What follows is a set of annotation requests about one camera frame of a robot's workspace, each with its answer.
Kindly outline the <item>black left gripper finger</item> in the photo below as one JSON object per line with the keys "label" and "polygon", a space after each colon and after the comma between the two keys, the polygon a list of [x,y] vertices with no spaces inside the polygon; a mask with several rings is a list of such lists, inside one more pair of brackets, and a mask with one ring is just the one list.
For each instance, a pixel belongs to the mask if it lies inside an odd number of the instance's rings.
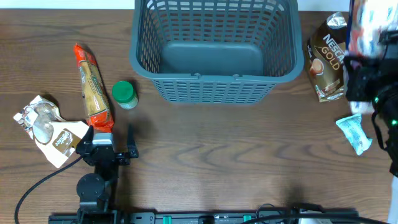
{"label": "black left gripper finger", "polygon": [[90,126],[86,132],[86,134],[82,137],[82,143],[92,143],[94,137],[94,128]]}
{"label": "black left gripper finger", "polygon": [[126,146],[129,152],[136,152],[136,142],[134,140],[134,129],[130,124],[127,131]]}

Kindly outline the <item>small teal tissue packet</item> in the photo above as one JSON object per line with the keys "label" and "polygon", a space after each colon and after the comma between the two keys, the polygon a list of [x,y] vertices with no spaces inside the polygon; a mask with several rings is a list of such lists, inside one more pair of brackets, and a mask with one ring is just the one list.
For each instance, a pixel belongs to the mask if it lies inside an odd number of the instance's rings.
{"label": "small teal tissue packet", "polygon": [[373,142],[373,140],[368,138],[363,131],[361,121],[362,115],[354,114],[349,117],[341,118],[335,122],[335,124],[342,130],[346,139],[349,141],[358,156],[367,151]]}

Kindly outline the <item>brown Nescafe Gold coffee bag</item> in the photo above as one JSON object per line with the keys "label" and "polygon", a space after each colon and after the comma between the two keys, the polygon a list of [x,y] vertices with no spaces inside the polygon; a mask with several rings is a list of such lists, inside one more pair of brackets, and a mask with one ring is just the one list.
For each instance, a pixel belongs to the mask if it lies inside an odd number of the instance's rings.
{"label": "brown Nescafe Gold coffee bag", "polygon": [[344,94],[346,32],[345,18],[336,12],[303,45],[305,71],[321,103],[337,100]]}

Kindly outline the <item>tissue multipack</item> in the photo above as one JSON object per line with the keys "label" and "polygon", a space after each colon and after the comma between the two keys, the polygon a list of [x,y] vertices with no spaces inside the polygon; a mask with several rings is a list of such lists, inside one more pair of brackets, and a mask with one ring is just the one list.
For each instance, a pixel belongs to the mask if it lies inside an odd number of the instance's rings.
{"label": "tissue multipack", "polygon": [[[383,31],[397,31],[397,0],[351,1],[347,25],[345,56],[380,57],[379,36]],[[344,65],[345,96],[347,72]]]}

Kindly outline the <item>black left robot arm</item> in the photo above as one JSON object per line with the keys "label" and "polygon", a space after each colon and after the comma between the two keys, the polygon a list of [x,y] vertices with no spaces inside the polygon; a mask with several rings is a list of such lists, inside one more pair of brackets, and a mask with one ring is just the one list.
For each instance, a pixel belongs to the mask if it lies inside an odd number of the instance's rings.
{"label": "black left robot arm", "polygon": [[125,152],[114,150],[111,133],[95,133],[89,127],[77,144],[76,153],[94,172],[84,175],[76,185],[80,198],[78,223],[129,223],[130,215],[114,208],[119,168],[128,166],[131,159],[139,157],[134,140],[134,130],[128,127]]}

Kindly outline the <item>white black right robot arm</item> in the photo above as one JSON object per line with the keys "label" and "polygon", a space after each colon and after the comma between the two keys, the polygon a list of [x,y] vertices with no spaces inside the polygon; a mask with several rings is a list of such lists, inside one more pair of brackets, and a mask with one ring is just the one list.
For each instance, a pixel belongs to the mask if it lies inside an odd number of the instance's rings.
{"label": "white black right robot arm", "polygon": [[373,108],[371,121],[379,147],[391,158],[392,198],[388,223],[397,223],[397,31],[383,31],[382,57],[347,55],[346,98]]}

